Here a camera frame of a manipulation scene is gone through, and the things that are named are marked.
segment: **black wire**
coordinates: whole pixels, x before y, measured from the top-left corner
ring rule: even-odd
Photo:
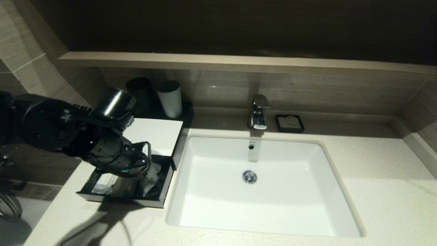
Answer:
[[[5,220],[10,222],[15,222],[21,218],[23,210],[16,198],[12,199],[10,196],[6,194],[5,191],[0,191],[0,200],[2,200],[12,212],[12,216],[10,216],[4,213],[2,210],[0,210],[0,218],[4,218]]]

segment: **wooden shelf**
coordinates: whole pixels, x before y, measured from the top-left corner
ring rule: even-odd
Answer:
[[[437,80],[437,67],[414,64],[256,56],[186,55],[127,52],[68,52],[65,66],[197,69],[263,73],[372,74]]]
[[[432,55],[383,49],[359,49],[342,47],[305,47],[286,45],[238,45],[226,43],[195,42],[88,42],[71,51],[162,53],[220,56],[257,56],[287,58],[317,58],[336,60],[382,61],[435,65]]]

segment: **soap dish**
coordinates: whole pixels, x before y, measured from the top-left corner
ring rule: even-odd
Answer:
[[[280,132],[302,133],[305,127],[298,115],[276,115],[277,129]]]

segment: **chrome faucet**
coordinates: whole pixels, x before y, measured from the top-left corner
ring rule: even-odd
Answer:
[[[265,109],[270,108],[267,98],[261,94],[255,94],[252,98],[252,108],[250,109],[250,118],[247,126],[250,129],[263,130],[267,128]]]

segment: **white sink basin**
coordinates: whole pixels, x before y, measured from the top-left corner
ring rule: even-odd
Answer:
[[[319,144],[192,137],[186,148],[168,224],[361,236]],[[247,170],[256,173],[256,182],[243,180]]]

